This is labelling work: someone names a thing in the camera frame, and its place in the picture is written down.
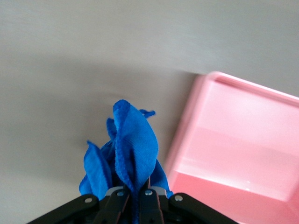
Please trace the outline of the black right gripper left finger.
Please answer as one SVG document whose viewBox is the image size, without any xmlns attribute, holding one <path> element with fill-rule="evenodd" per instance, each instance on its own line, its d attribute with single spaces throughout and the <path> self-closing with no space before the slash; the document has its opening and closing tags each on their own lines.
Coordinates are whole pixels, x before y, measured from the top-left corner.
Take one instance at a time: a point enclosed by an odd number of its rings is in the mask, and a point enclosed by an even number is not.
<svg viewBox="0 0 299 224">
<path fill-rule="evenodd" d="M 30 224 L 122 224 L 130 191 L 127 187 L 110 188 L 103 199 L 85 194 L 30 221 Z"/>
</svg>

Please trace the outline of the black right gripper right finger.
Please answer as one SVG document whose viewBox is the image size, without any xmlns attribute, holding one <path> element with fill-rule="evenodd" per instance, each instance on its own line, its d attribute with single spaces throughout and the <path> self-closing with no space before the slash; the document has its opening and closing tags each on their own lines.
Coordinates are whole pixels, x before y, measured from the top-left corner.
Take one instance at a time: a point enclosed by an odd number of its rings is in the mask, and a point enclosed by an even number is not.
<svg viewBox="0 0 299 224">
<path fill-rule="evenodd" d="M 185 193 L 167 197 L 163 188 L 142 190 L 139 195 L 140 224 L 236 224 Z"/>
</svg>

